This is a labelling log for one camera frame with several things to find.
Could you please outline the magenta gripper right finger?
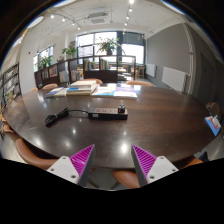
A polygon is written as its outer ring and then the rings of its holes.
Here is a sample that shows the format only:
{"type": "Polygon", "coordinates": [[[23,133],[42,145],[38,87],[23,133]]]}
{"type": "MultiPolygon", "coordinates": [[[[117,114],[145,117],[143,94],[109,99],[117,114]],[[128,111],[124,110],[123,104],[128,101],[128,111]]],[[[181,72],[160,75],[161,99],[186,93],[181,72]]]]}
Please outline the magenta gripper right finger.
{"type": "Polygon", "coordinates": [[[165,156],[155,156],[136,145],[131,154],[141,187],[178,171],[165,156]]]}

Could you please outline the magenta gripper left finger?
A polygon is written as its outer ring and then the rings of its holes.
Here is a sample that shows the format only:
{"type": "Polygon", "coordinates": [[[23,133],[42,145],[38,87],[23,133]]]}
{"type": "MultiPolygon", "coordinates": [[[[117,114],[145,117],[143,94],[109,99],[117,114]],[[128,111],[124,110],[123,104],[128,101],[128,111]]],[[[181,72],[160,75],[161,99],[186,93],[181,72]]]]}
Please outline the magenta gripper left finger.
{"type": "Polygon", "coordinates": [[[48,172],[85,187],[91,172],[94,153],[95,145],[92,144],[70,157],[62,156],[48,169],[48,172]]]}

